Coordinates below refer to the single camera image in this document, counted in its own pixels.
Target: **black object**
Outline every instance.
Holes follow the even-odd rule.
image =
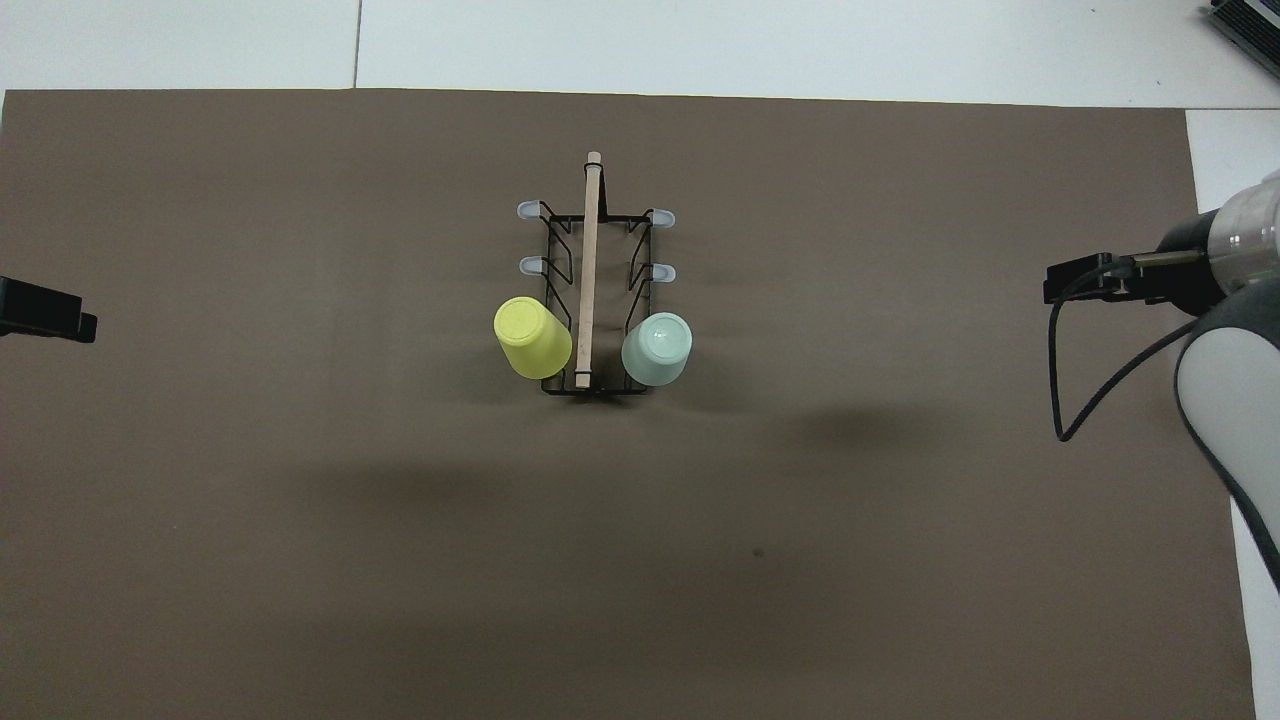
[[[1208,22],[1280,76],[1280,0],[1213,0]]]
[[[1197,250],[1201,252],[1199,260],[1184,265],[1142,269],[1138,275],[1128,281],[1129,291],[1146,299],[1166,299],[1183,313],[1197,318],[1221,302],[1226,295],[1213,279],[1213,270],[1208,264],[1208,231],[1216,217],[1217,210],[1210,210],[1183,220],[1165,233],[1165,238],[1156,247],[1156,252]]]
[[[81,313],[82,299],[0,277],[0,336],[9,333],[93,342],[97,315]]]
[[[596,165],[595,163],[588,163],[582,165],[584,172],[588,165]],[[573,284],[573,251],[570,250],[564,238],[561,237],[559,231],[563,229],[566,233],[573,232],[573,223],[581,223],[586,219],[586,215],[561,215],[552,210],[550,205],[545,202],[539,202],[543,210],[547,211],[545,215],[540,215],[543,224],[547,225],[547,255],[543,256],[543,278],[547,283],[547,290],[544,293],[543,305],[552,311],[553,315],[564,322],[564,327],[573,331],[573,315],[568,311],[564,301],[561,299],[559,292],[556,290],[557,277],[558,282],[566,284]],[[643,318],[648,318],[653,314],[653,210],[646,210],[640,215],[612,215],[608,210],[608,204],[604,196],[604,168],[600,168],[600,205],[599,205],[599,223],[623,223],[627,228],[627,234],[632,233],[640,225],[644,225],[644,232],[640,236],[640,241],[636,243],[635,251],[631,252],[631,264],[627,269],[627,291],[632,292],[631,310],[627,313],[626,323],[622,325],[622,336],[626,337],[631,332],[631,320],[635,318],[636,309],[641,307],[641,301],[644,302]],[[568,273],[559,268],[558,258],[559,251],[563,251],[563,261],[568,269]],[[626,370],[622,372],[622,386],[621,387],[603,387],[591,386],[589,388],[573,387],[573,383],[568,380],[570,372],[562,369],[559,373],[541,380],[543,392],[547,395],[576,395],[576,396],[616,396],[616,395],[644,395],[649,391],[649,386],[641,384],[631,378]]]
[[[1156,252],[1121,256],[1134,260],[1124,277],[1094,273],[1066,300],[1142,300],[1147,305],[1172,302],[1188,315],[1208,313],[1225,297],[1208,264],[1208,232],[1216,217],[1217,210],[1211,210],[1184,220],[1165,233]],[[1080,275],[1114,260],[1110,252],[1098,252],[1048,266],[1044,270],[1044,304],[1052,305]]]

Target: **cup rack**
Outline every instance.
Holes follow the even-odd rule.
[[[640,237],[636,241],[635,250],[631,252],[631,261],[627,268],[627,292],[630,293],[628,297],[631,297],[631,309],[628,310],[627,319],[622,325],[622,337],[625,338],[627,333],[631,332],[632,322],[643,320],[653,314],[653,284],[669,283],[676,279],[675,268],[653,261],[653,231],[654,228],[672,227],[676,224],[676,215],[669,210],[660,210],[655,208],[650,208],[640,215],[611,214],[604,195],[604,169],[598,161],[589,161],[584,167],[584,172],[588,173],[588,183],[591,182],[591,173],[589,172],[591,165],[599,168],[599,206],[595,208],[595,213],[590,213],[590,215],[595,215],[595,222],[598,224],[623,225],[628,238],[637,231],[640,232]],[[564,327],[570,329],[571,334],[581,337],[581,332],[584,332],[584,329],[575,325],[573,314],[561,297],[557,284],[561,287],[581,287],[581,277],[579,277],[581,273],[575,273],[573,250],[570,247],[568,242],[564,241],[564,236],[572,236],[575,225],[584,227],[585,229],[585,223],[588,223],[589,215],[561,214],[541,200],[529,200],[521,202],[516,208],[516,214],[525,220],[540,220],[547,227],[547,252],[544,255],[531,255],[521,259],[520,272],[526,275],[543,278],[543,304],[552,311],[553,315],[556,315],[557,319],[564,323]],[[585,268],[585,272],[594,273],[594,265],[595,260],[593,256],[590,263],[581,263],[579,266]],[[589,328],[585,332],[591,333],[594,332],[594,328]],[[617,363],[618,366],[621,366],[621,356]],[[585,388],[576,387],[576,383],[570,379],[571,374],[572,373],[568,368],[563,368],[559,373],[543,379],[543,392],[547,395],[563,396],[620,396],[644,395],[649,391],[648,386],[636,382],[626,373],[625,369],[618,373],[622,378],[621,384],[602,384],[591,382],[591,384]]]

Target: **black wire rack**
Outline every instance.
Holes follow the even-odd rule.
[[[575,224],[581,224],[585,220],[585,215],[564,215],[557,213],[541,200],[536,201],[539,206],[538,219],[547,225],[547,254],[540,258],[540,270],[531,274],[541,275],[544,281],[544,293],[543,304],[552,311],[552,314],[561,322],[564,327],[570,329],[570,333],[576,337],[577,327],[575,325],[573,314],[570,311],[564,300],[561,297],[557,284],[562,287],[573,286],[576,283],[576,277],[573,273],[573,250],[564,241],[564,236],[573,234]],[[626,227],[627,237],[631,237],[639,228],[644,228],[640,233],[640,238],[636,241],[635,250],[631,252],[631,261],[627,266],[627,292],[631,297],[631,307],[627,311],[627,319],[622,324],[622,337],[626,338],[627,333],[631,332],[631,323],[653,314],[653,284],[655,282],[669,282],[669,278],[655,279],[654,268],[669,268],[664,265],[655,265],[653,261],[653,231],[654,231],[654,217],[655,210],[645,210],[640,215],[616,215],[608,211],[608,204],[604,193],[604,173],[600,173],[600,206],[598,214],[599,224],[621,224]],[[536,258],[526,258],[525,260],[534,260]],[[521,263],[521,269],[526,273],[525,261]],[[621,356],[618,357],[618,365],[622,364]],[[561,369],[559,373],[545,378],[541,380],[541,389],[547,395],[566,395],[566,396],[618,396],[618,395],[644,395],[649,391],[649,387],[635,380],[626,369],[621,369],[617,374],[622,378],[621,384],[596,384],[593,378],[591,387],[577,388],[573,387],[570,379],[570,370],[567,368]]]

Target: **yellow cup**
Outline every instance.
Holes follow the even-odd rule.
[[[532,297],[512,297],[493,316],[493,332],[511,369],[540,380],[561,372],[573,354],[568,328]]]

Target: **white plastic tip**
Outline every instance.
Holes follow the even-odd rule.
[[[543,259],[539,255],[530,255],[520,259],[520,272],[526,275],[543,274]]]
[[[525,200],[516,205],[516,214],[521,220],[536,220],[543,217],[543,204],[540,200]]]
[[[676,214],[671,210],[653,209],[653,217],[650,218],[653,227],[655,228],[669,228],[676,224]]]
[[[653,264],[653,282],[669,283],[676,281],[676,269],[662,263]]]

